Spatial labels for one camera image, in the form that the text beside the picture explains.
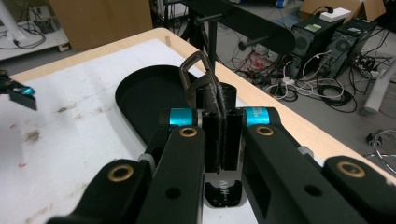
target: table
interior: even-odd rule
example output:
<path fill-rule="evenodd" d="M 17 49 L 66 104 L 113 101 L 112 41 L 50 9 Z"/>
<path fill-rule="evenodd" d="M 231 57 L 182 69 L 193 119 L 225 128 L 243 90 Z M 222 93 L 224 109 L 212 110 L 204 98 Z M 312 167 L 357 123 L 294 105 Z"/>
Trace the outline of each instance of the table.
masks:
<path fill-rule="evenodd" d="M 101 167 L 114 159 L 136 160 L 145 147 L 121 117 L 114 100 L 117 85 L 145 66 L 181 64 L 196 50 L 159 28 L 13 76 L 35 88 L 38 111 L 0 98 L 0 222 L 45 223 L 66 215 Z M 203 66 L 196 67 L 191 72 L 199 76 Z M 285 128 L 318 161 L 346 155 L 396 184 L 396 178 L 219 63 L 216 75 L 237 88 L 239 105 L 275 107 Z M 204 223 L 255 221 L 248 203 L 204 207 Z"/>

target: gray floor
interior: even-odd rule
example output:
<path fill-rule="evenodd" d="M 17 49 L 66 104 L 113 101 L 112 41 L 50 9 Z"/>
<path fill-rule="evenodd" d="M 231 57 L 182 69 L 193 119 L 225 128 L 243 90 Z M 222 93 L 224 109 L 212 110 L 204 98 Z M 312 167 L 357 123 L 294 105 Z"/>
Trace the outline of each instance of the gray floor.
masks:
<path fill-rule="evenodd" d="M 245 0 L 244 3 L 239 6 L 269 21 L 273 21 L 281 25 L 285 24 L 287 27 L 291 27 L 294 23 L 299 21 L 298 9 L 301 3 L 302 2 L 298 0 L 289 1 L 289 4 L 285 8 L 277 9 L 274 7 L 275 1 Z M 247 51 L 238 51 L 236 49 L 240 39 L 245 40 L 246 38 L 227 27 L 219 27 L 217 54 L 230 68 L 233 68 L 233 64 L 231 62 L 232 57 L 243 59 L 248 55 Z M 372 49 L 376 47 L 380 39 L 381 34 L 371 38 L 363 49 Z M 0 61 L 0 68 L 8 70 L 10 75 L 15 75 L 19 72 L 61 60 L 62 58 L 66 58 L 77 53 L 78 52 L 73 50 L 59 52 L 57 49 L 46 49 L 21 57 Z M 377 54 L 394 55 L 395 53 L 396 35 L 394 33 L 390 33 L 386 40 L 386 44 L 377 51 Z M 343 74 L 339 80 L 343 84 L 348 85 L 347 74 Z M 362 81 L 359 85 L 363 88 L 366 84 L 367 82 Z M 300 114 L 302 117 L 317 125 L 320 129 L 363 155 L 373 152 L 372 147 L 368 146 L 365 142 L 365 138 L 369 133 L 376 130 L 396 128 L 395 85 L 389 84 L 385 99 L 380 107 L 380 112 L 375 115 L 363 116 L 359 113 L 359 109 L 364 106 L 367 97 L 367 94 L 357 94 L 355 98 L 358 104 L 358 110 L 354 113 L 347 114 L 337 112 L 321 101 L 303 96 L 299 96 L 298 100 L 294 103 L 281 102 Z M 353 104 L 349 104 L 343 107 L 343 109 L 350 109 L 352 107 Z M 389 150 L 385 151 L 388 153 L 391 153 L 391 147 L 394 148 L 394 145 L 384 144 L 384 146 Z M 375 158 L 371 158 L 370 160 L 386 169 L 385 166 L 379 163 Z"/>

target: cardboard box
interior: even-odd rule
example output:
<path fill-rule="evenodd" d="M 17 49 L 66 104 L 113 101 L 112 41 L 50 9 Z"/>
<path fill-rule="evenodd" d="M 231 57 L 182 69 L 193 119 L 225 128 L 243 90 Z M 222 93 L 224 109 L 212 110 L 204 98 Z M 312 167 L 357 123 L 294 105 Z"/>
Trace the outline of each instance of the cardboard box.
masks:
<path fill-rule="evenodd" d="M 354 17 L 363 17 L 368 21 L 374 21 L 376 18 L 385 14 L 385 6 L 383 0 L 304 0 L 300 8 L 300 16 L 306 19 L 319 7 L 343 7 L 351 11 L 351 15 L 346 21 Z"/>
<path fill-rule="evenodd" d="M 49 0 L 74 50 L 152 29 L 148 0 Z"/>

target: blue band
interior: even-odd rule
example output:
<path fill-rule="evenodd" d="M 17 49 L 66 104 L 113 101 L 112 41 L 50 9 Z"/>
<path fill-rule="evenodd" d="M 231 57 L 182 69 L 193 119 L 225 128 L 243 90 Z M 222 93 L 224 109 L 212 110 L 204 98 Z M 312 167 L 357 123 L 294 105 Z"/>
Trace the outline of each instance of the blue band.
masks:
<path fill-rule="evenodd" d="M 171 109 L 169 124 L 176 126 L 192 125 L 192 110 L 190 108 Z"/>
<path fill-rule="evenodd" d="M 263 106 L 245 107 L 247 113 L 247 126 L 254 124 L 270 124 L 270 115 L 267 108 Z"/>

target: power strip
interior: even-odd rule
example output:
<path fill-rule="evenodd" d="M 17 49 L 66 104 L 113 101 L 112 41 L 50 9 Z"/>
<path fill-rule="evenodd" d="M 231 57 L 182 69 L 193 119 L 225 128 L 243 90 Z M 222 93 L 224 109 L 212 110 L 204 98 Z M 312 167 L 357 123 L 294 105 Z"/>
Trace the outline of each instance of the power strip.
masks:
<path fill-rule="evenodd" d="M 341 19 L 345 19 L 350 15 L 350 11 L 344 8 L 338 7 L 336 8 L 333 13 L 323 12 L 320 14 L 320 18 L 323 21 L 332 22 L 332 21 L 339 21 Z"/>

